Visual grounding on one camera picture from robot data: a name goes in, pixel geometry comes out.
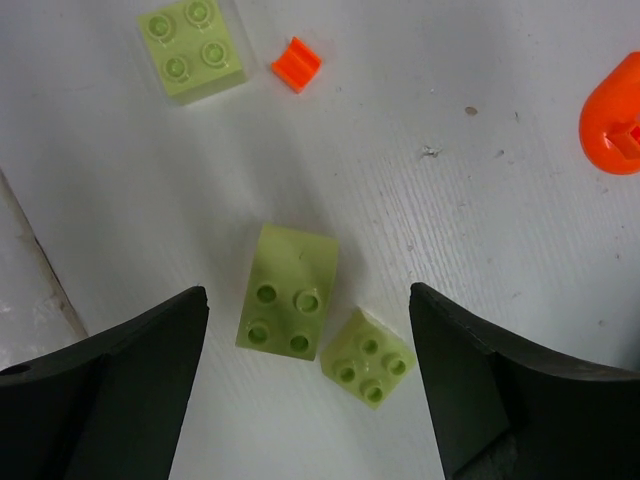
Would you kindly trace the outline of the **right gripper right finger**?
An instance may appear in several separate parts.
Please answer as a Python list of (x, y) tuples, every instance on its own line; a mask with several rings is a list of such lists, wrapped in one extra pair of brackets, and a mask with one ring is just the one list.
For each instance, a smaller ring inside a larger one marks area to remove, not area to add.
[(638, 372), (534, 343), (424, 283), (409, 311), (446, 478), (638, 478)]

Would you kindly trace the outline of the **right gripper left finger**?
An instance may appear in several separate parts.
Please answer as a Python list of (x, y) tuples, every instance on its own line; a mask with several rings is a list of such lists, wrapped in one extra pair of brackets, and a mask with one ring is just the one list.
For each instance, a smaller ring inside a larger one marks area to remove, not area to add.
[(1, 372), (4, 479), (166, 479), (207, 328), (191, 287)]

